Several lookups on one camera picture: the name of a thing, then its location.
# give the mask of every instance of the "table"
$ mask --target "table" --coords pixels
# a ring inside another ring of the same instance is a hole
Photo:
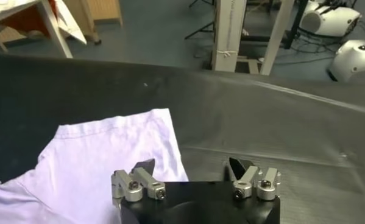
[[[0,55],[0,180],[32,169],[60,124],[166,107],[190,180],[250,159],[282,172],[282,223],[365,223],[358,85]]]
[[[26,8],[29,8],[30,6],[33,6],[35,4],[38,4],[38,9],[40,12],[41,17],[43,18],[43,21],[47,27],[47,30],[51,36],[51,40],[56,45],[57,49],[64,55],[66,58],[72,58],[73,55],[71,54],[70,49],[67,46],[67,43],[64,39],[64,37],[61,35],[58,27],[58,23],[56,20],[56,17],[54,13],[52,12],[51,6],[48,3],[48,0],[38,0],[34,1],[28,4],[21,5],[19,7],[15,7],[11,10],[4,11],[0,13],[0,20],[7,18],[11,15],[14,15]]]

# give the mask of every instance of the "tripod stand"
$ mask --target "tripod stand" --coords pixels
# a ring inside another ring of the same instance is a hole
[[[192,2],[190,5],[189,5],[189,8],[191,8],[196,2],[198,2],[199,0],[194,0],[194,2]],[[212,0],[212,2],[208,2],[208,1],[206,1],[206,0],[201,0],[202,2],[204,2],[204,3],[207,3],[207,4],[209,4],[209,5],[213,5],[214,4],[214,0]]]
[[[207,25],[201,27],[200,29],[194,31],[193,33],[187,35],[185,37],[185,40],[189,39],[191,36],[195,35],[196,33],[199,33],[199,32],[202,32],[202,33],[213,33],[214,32],[214,21],[208,23]]]

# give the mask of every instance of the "white post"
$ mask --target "white post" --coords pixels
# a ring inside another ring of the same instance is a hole
[[[51,36],[51,40],[66,58],[72,58],[73,55],[67,46],[66,40],[59,31],[58,22],[54,13],[52,12],[48,0],[41,0],[38,3],[38,10],[41,14],[41,17],[43,18],[44,24],[47,27],[49,35]]]
[[[275,57],[280,48],[286,26],[289,23],[294,0],[282,0],[280,11],[275,19],[274,28],[270,36],[268,48],[266,48],[264,62],[261,67],[261,75],[269,75],[272,71]]]
[[[246,0],[218,0],[212,70],[235,72]]]

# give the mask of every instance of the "white robot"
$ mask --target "white robot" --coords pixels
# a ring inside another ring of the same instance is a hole
[[[344,37],[356,26],[361,14],[344,7],[341,0],[309,0],[299,28],[326,37]]]
[[[339,82],[365,83],[365,41],[350,40],[342,45],[328,70]]]

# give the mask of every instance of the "gray floor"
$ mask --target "gray floor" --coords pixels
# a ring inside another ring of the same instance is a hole
[[[121,0],[124,28],[118,23],[98,24],[102,44],[89,43],[84,46],[74,40],[68,44],[74,58],[101,61],[119,61],[144,63],[151,65],[176,66],[183,68],[201,68],[208,60],[212,36],[208,33],[198,34],[190,40],[184,36],[213,19],[213,8],[198,2],[193,8],[188,5],[193,0]],[[360,0],[356,9],[363,14],[365,22],[365,1]],[[246,17],[245,27],[250,34],[270,33],[274,23],[275,12],[268,15],[255,12]],[[365,39],[365,31],[360,27],[349,35],[350,39]],[[294,43],[295,48],[302,44]],[[263,56],[264,47],[246,46],[248,52]],[[315,46],[304,46],[304,51],[314,51]],[[33,55],[38,57],[59,57],[53,44],[48,41],[9,45],[9,53],[16,55]],[[332,57],[331,52],[318,54],[298,53],[294,50],[281,49],[278,53],[272,75],[292,79],[330,81],[326,68],[331,59],[297,63],[320,58]]]

